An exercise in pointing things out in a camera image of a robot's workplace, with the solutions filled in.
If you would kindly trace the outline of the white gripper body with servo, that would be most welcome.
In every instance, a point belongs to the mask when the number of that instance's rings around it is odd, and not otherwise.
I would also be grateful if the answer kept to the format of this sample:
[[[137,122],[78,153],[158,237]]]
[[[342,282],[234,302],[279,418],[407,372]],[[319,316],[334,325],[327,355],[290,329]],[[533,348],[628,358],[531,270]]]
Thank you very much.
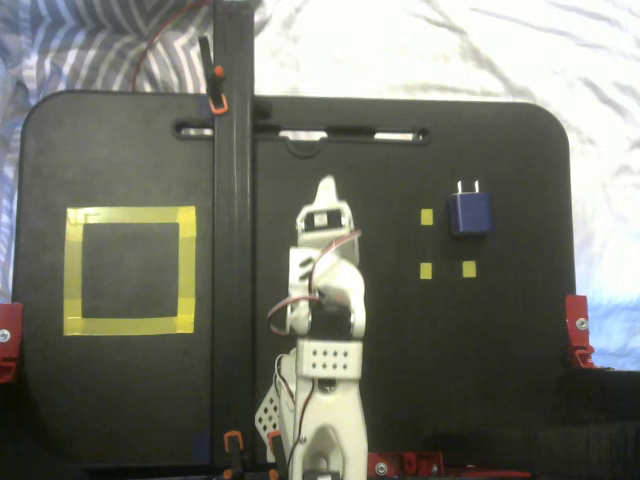
[[[302,207],[297,218],[297,244],[324,247],[354,230],[351,208],[343,200],[313,203]]]

